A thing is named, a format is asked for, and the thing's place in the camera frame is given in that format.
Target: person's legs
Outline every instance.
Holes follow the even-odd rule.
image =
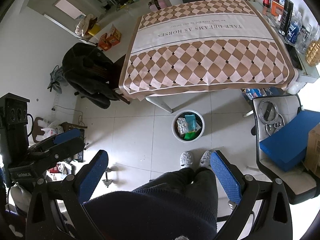
[[[155,187],[163,184],[165,188],[177,189],[182,192],[186,185],[193,181],[195,172],[191,168],[193,165],[193,155],[191,152],[184,152],[180,157],[181,170],[166,172],[156,179],[136,188],[133,191]]]
[[[158,178],[136,188],[134,191],[155,187],[160,184],[168,184],[172,188],[182,191],[186,185],[192,182],[194,174],[195,172],[192,168],[183,168],[179,171],[166,172]]]
[[[204,153],[200,160],[200,167],[195,172],[192,184],[187,185],[185,195],[199,201],[217,217],[218,190],[216,176],[211,170],[210,153]]]

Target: blue pad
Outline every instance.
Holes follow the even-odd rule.
[[[211,154],[211,167],[214,174],[220,181],[224,191],[226,192],[228,198],[239,204],[242,198],[241,187],[236,178],[233,176],[229,168],[221,160],[219,155],[214,151]]]
[[[272,136],[260,142],[260,149],[283,171],[289,171],[306,156],[308,133],[320,122],[320,113],[301,111]]]
[[[96,160],[95,164],[92,166],[91,170],[87,176],[82,180],[78,188],[78,200],[80,204],[89,201],[92,193],[94,192],[96,186],[98,185],[103,173],[108,166],[108,153],[102,151],[100,157]]]
[[[66,131],[64,133],[58,134],[54,140],[54,144],[60,144],[64,143],[66,141],[69,141],[71,139],[77,138],[80,136],[80,130],[78,128],[71,129],[69,131]]]

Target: dark pants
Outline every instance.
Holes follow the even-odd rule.
[[[183,168],[179,171],[167,172],[133,191],[150,187],[172,190],[196,200],[205,205],[217,218],[218,191],[216,176],[207,168],[200,167],[196,171],[192,168]]]

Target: white container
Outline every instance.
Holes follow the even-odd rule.
[[[187,141],[187,140],[184,140],[183,138],[181,138],[181,137],[178,135],[178,134],[179,134],[178,130],[175,128],[175,124],[177,123],[178,117],[179,117],[181,114],[183,114],[183,113],[194,114],[194,115],[196,116],[196,119],[197,119],[197,117],[198,117],[198,119],[200,119],[201,122],[202,122],[202,130],[200,131],[200,134],[199,134],[195,139],[193,139],[193,140],[191,140],[191,141]],[[174,119],[173,119],[173,121],[172,121],[172,133],[173,133],[173,135],[174,135],[175,138],[177,138],[179,141],[184,142],[184,143],[190,143],[190,142],[194,142],[194,141],[198,140],[198,139],[203,135],[204,129],[205,129],[204,119],[203,119],[202,115],[199,114],[199,113],[198,113],[197,111],[195,111],[195,110],[191,110],[191,109],[181,110],[181,111],[177,112],[177,115],[174,117]]]

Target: pink bag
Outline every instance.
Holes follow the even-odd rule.
[[[164,0],[151,0],[149,3],[149,9],[152,11],[152,12],[156,12],[158,10],[161,10],[163,8],[166,8],[168,7],[165,3]]]

